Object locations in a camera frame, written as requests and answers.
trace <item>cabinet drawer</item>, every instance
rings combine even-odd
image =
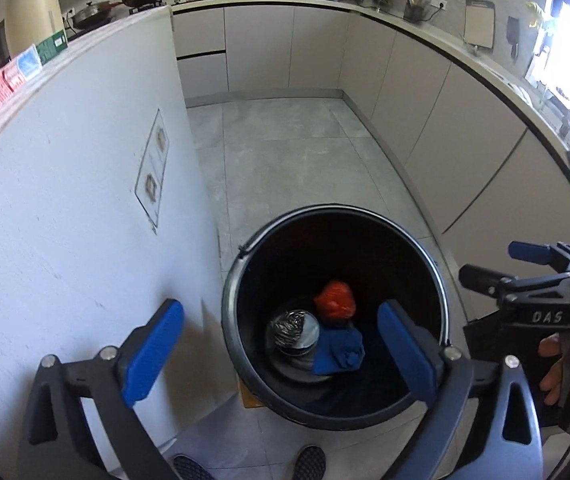
[[[178,72],[185,99],[227,92],[225,54],[181,59],[178,61]]]
[[[176,57],[225,50],[223,9],[175,14],[173,21]]]

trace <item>human hand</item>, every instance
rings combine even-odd
[[[553,357],[561,354],[561,345],[558,341],[558,334],[551,335],[543,339],[539,344],[539,355],[541,357]],[[563,378],[563,359],[570,356],[563,356],[556,361],[550,371],[539,383],[540,389],[549,392],[543,402],[551,406],[558,402],[561,393],[561,380]]]

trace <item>black shoe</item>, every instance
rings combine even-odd
[[[304,447],[294,464],[292,480],[321,480],[325,475],[325,453],[318,446]]]
[[[188,456],[176,455],[172,465],[180,480],[215,480],[201,464]]]

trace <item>kitchen knife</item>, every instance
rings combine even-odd
[[[518,18],[507,18],[507,43],[512,46],[512,60],[519,57],[519,41],[521,41],[521,22]]]

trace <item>trash can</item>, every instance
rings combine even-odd
[[[365,359],[358,371],[325,381],[292,381],[268,358],[268,323],[280,306],[318,295],[331,280],[351,288],[352,321],[363,334]],[[445,344],[443,280],[408,232],[353,206],[301,208],[273,220],[240,248],[223,291],[227,351],[243,383],[279,415],[321,430],[374,426],[414,401],[377,330],[377,309],[388,299]]]

